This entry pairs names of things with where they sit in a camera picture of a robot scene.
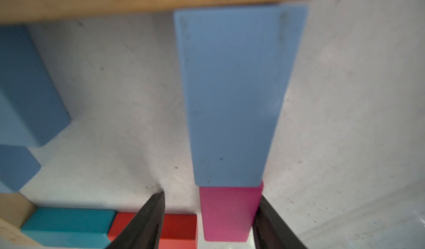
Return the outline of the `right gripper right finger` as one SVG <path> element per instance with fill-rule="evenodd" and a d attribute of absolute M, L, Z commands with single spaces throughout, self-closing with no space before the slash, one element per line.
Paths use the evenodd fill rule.
<path fill-rule="evenodd" d="M 257 249 L 307 249 L 264 196 L 261 197 L 252 229 Z"/>

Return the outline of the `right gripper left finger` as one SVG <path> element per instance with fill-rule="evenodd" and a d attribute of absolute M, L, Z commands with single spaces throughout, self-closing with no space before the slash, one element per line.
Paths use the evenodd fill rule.
<path fill-rule="evenodd" d="M 165 207 L 165 193 L 153 194 L 107 249 L 158 249 Z"/>

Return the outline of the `red block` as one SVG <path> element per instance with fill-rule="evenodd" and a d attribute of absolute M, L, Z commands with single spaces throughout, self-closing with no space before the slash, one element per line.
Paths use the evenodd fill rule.
<path fill-rule="evenodd" d="M 117 213 L 107 235 L 109 240 L 114 241 L 135 215 L 135 213 Z M 197 216 L 165 214 L 158 248 L 197 249 L 197 247 Z"/>

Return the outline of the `magenta block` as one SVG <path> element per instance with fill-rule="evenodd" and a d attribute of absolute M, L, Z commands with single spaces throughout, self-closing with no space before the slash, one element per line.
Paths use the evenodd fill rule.
<path fill-rule="evenodd" d="M 204 238 L 208 242 L 246 242 L 262 197 L 258 187 L 201 187 Z"/>

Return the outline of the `teal block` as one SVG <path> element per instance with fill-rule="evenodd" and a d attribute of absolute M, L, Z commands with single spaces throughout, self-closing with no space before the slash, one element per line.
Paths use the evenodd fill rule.
<path fill-rule="evenodd" d="M 104 249 L 114 210 L 39 208 L 21 232 L 45 247 Z"/>

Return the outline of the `light blue block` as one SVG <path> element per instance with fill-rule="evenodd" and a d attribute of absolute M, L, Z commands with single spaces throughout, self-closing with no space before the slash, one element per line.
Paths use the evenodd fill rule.
<path fill-rule="evenodd" d="M 27 148 L 1 145 L 1 193 L 20 191 L 40 168 L 40 163 Z"/>
<path fill-rule="evenodd" d="M 1 27 L 1 144 L 41 147 L 71 122 L 25 26 Z"/>
<path fill-rule="evenodd" d="M 307 15 L 303 4 L 174 13 L 197 186 L 261 184 Z"/>

